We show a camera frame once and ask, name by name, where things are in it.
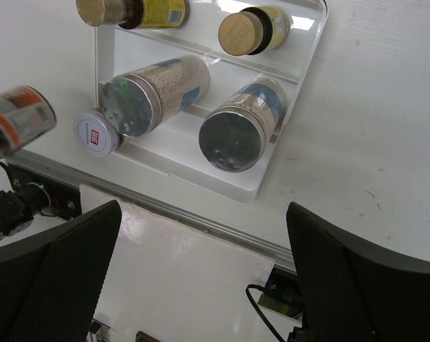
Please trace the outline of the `blue label jar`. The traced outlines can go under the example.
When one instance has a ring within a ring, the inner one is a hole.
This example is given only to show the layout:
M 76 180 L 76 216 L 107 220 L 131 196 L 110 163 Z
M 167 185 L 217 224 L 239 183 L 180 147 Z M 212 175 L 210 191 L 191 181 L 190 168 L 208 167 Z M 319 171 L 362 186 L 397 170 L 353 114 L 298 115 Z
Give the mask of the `blue label jar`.
M 271 78 L 256 78 L 244 85 L 201 125 L 202 154 L 219 170 L 249 170 L 262 157 L 285 104 L 283 87 Z
M 115 76 L 103 85 L 99 104 L 121 135 L 137 138 L 195 103 L 209 86 L 204 60 L 182 56 Z

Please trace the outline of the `blue label jar front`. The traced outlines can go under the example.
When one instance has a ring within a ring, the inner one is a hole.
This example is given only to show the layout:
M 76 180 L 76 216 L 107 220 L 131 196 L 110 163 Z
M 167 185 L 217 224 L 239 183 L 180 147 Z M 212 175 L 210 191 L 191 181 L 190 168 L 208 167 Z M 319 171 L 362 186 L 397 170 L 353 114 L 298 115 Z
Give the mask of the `blue label jar front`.
M 182 56 L 115 76 L 103 85 L 99 104 L 121 135 L 137 138 L 195 103 L 209 86 L 204 60 Z

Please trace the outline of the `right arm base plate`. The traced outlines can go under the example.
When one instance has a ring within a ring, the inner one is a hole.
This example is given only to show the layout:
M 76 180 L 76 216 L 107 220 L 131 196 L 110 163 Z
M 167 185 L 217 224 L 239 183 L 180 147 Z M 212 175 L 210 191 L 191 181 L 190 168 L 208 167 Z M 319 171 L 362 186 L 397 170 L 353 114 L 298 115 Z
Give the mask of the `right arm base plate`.
M 287 338 L 278 332 L 262 309 L 299 321 L 304 325 L 304 301 L 296 274 L 274 267 L 265 285 L 248 284 L 245 288 L 247 300 L 277 341 L 295 338 L 293 332 Z

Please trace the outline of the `yellow bottle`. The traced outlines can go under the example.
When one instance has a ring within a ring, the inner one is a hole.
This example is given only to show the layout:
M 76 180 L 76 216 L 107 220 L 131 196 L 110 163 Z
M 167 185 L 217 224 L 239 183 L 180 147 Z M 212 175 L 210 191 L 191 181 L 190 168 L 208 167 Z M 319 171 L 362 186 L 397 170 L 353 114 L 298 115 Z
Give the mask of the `yellow bottle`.
M 122 29 L 176 29 L 190 15 L 186 0 L 76 0 L 76 9 L 89 26 Z
M 218 42 L 231 56 L 254 56 L 281 46 L 293 24 L 278 6 L 251 6 L 222 20 Z

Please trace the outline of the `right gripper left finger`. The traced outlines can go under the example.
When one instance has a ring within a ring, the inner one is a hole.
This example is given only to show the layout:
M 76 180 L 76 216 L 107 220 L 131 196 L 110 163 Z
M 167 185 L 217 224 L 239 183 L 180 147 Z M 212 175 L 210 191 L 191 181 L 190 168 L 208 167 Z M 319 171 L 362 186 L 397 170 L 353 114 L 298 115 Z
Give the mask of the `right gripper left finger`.
M 84 341 L 116 245 L 112 200 L 0 247 L 0 341 Z

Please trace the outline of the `red lid spice jar front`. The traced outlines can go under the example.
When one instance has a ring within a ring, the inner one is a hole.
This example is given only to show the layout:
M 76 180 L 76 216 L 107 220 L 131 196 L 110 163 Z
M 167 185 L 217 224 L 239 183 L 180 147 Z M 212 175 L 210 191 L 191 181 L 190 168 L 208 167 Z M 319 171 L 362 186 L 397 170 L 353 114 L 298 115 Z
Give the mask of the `red lid spice jar front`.
M 0 158 L 54 129 L 56 114 L 35 88 L 21 85 L 0 93 Z

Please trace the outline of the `red lid spice jar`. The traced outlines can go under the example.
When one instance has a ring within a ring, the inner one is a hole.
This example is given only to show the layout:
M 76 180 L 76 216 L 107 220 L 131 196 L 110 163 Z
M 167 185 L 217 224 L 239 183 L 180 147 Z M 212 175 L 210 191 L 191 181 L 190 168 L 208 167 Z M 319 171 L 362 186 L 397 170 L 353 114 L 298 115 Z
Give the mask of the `red lid spice jar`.
M 73 129 L 80 144 L 96 157 L 105 157 L 129 141 L 106 120 L 100 108 L 81 113 Z
M 35 88 L 21 85 L 0 93 L 0 158 L 54 129 L 56 114 Z

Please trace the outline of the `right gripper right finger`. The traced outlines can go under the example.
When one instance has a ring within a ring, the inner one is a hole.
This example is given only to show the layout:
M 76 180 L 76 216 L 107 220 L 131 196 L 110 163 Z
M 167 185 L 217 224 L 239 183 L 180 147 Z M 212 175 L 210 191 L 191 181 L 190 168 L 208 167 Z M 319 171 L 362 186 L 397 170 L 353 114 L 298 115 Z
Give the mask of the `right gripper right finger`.
M 286 219 L 315 341 L 430 341 L 430 261 L 358 237 L 296 202 Z

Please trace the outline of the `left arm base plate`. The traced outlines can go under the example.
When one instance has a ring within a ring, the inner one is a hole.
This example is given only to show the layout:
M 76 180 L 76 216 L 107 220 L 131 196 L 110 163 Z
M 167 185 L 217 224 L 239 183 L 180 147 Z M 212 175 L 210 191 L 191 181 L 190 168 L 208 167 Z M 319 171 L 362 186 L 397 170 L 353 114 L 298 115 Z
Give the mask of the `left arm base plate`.
M 82 213 L 80 192 L 15 165 L 0 162 L 11 190 L 0 189 L 0 241 L 24 231 L 38 214 L 69 221 Z

